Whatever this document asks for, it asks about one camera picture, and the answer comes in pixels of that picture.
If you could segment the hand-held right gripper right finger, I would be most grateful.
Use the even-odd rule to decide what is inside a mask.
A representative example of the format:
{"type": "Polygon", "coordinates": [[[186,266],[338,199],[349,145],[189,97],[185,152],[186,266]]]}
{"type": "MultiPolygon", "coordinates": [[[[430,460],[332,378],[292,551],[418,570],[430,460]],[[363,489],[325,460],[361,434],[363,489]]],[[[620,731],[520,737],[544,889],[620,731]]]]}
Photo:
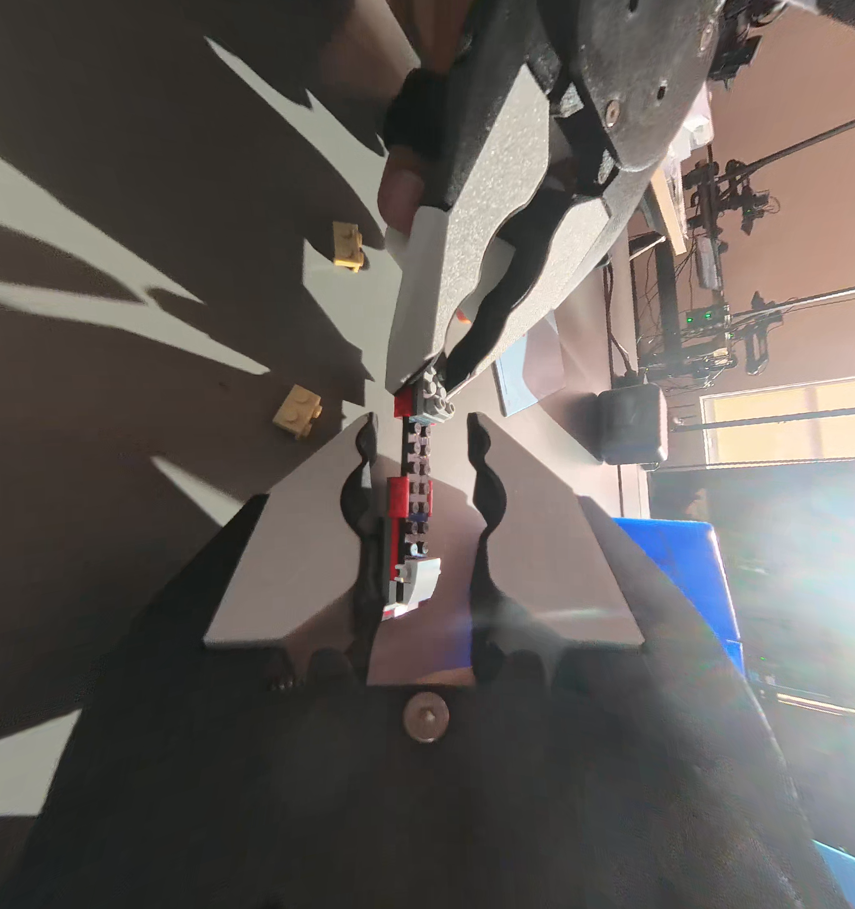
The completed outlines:
{"type": "Polygon", "coordinates": [[[634,650],[644,636],[580,496],[484,414],[467,416],[474,506],[486,526],[469,589],[479,682],[514,653],[548,679],[574,650],[634,650]]]}

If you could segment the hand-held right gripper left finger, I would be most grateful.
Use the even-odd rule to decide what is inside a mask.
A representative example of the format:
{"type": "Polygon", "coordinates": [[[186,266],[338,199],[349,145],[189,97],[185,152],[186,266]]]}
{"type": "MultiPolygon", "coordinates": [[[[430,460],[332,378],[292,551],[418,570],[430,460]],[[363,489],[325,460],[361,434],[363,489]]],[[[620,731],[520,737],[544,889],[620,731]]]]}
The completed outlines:
{"type": "Polygon", "coordinates": [[[321,649],[366,681],[381,620],[378,420],[359,416],[276,483],[204,635],[208,648],[283,651],[305,676],[321,649]]]}

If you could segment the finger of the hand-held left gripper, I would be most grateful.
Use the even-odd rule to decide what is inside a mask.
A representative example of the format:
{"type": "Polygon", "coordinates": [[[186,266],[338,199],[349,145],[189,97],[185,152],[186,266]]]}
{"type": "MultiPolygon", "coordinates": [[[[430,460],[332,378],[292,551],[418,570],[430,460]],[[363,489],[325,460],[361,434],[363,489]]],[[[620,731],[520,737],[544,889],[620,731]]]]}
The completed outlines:
{"type": "Polygon", "coordinates": [[[506,221],[500,240],[512,255],[446,358],[448,392],[459,392],[564,301],[609,218],[601,198],[537,194],[506,221]]]}
{"type": "Polygon", "coordinates": [[[549,162],[548,111],[523,63],[456,201],[446,210],[417,210],[388,338],[387,392],[398,392],[442,352],[499,228],[535,195],[549,162]]]}

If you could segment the blue plastic bin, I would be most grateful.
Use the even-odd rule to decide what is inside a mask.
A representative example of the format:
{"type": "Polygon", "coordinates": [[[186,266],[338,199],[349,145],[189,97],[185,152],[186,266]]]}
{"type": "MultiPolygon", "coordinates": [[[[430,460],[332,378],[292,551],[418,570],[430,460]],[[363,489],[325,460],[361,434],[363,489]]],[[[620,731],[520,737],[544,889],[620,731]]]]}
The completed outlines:
{"type": "Polygon", "coordinates": [[[690,601],[745,676],[737,613],[715,529],[697,521],[617,517],[615,522],[690,601]]]}

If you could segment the tan toy brick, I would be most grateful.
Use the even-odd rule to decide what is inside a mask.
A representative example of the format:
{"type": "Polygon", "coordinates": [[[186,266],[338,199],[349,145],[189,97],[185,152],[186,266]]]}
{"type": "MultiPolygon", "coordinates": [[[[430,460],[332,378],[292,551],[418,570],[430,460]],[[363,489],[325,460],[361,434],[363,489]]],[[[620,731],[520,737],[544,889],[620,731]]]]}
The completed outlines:
{"type": "Polygon", "coordinates": [[[307,438],[322,413],[322,398],[299,384],[293,385],[272,418],[273,426],[296,440],[307,438]]]}
{"type": "Polygon", "coordinates": [[[333,264],[353,274],[365,266],[363,235],[356,223],[333,221],[333,264]]]}

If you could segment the long toy brick assembly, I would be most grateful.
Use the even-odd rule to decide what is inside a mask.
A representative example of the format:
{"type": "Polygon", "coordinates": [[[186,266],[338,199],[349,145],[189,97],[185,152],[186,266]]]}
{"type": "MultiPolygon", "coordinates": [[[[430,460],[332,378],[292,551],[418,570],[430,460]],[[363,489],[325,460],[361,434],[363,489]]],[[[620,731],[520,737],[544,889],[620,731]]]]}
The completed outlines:
{"type": "Polygon", "coordinates": [[[387,480],[384,622],[416,610],[433,597],[441,559],[429,551],[433,512],[432,431],[455,415],[436,363],[427,365],[395,396],[401,423],[399,468],[387,480]]]}

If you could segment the person's left hand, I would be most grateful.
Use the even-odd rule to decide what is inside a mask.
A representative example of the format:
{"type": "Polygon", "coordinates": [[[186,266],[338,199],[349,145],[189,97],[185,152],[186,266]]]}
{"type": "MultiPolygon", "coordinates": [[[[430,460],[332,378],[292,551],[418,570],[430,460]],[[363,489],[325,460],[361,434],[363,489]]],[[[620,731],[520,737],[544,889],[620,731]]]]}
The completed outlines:
{"type": "Polygon", "coordinates": [[[376,96],[384,110],[387,163],[380,215],[408,235],[444,137],[448,74],[464,35],[470,1],[384,2],[377,38],[383,68],[376,96]]]}

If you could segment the wooden board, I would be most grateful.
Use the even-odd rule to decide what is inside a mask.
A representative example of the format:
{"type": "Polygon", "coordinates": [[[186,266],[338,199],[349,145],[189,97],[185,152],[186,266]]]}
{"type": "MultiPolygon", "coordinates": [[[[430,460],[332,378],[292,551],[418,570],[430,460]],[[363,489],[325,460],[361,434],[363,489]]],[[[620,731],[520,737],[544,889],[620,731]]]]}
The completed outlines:
{"type": "Polygon", "coordinates": [[[643,196],[647,222],[670,246],[674,258],[687,254],[688,227],[682,176],[663,161],[653,172],[643,196]]]}

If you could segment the toy brick instruction booklet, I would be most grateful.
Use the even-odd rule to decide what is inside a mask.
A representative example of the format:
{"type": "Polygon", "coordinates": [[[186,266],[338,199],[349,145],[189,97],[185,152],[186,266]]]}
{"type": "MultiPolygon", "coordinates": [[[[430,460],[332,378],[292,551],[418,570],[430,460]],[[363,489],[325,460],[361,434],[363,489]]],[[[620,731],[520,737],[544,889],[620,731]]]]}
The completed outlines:
{"type": "Polygon", "coordinates": [[[516,415],[566,387],[556,315],[547,315],[494,363],[503,417],[516,415]]]}

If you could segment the black box device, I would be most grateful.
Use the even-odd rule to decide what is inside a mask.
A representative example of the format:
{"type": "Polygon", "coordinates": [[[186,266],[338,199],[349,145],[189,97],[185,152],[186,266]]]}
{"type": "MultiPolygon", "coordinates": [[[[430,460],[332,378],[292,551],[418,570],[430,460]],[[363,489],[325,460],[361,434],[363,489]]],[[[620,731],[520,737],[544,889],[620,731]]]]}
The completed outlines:
{"type": "Polygon", "coordinates": [[[598,396],[599,449],[613,466],[651,465],[668,460],[668,412],[659,386],[641,383],[598,396]]]}

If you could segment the bright window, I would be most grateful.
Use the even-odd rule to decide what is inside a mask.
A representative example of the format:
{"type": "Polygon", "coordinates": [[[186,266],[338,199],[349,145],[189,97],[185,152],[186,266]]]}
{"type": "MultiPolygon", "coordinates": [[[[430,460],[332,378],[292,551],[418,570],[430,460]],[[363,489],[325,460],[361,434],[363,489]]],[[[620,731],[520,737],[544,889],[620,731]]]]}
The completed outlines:
{"type": "Polygon", "coordinates": [[[706,462],[805,463],[855,459],[855,378],[705,395],[706,462]]]}

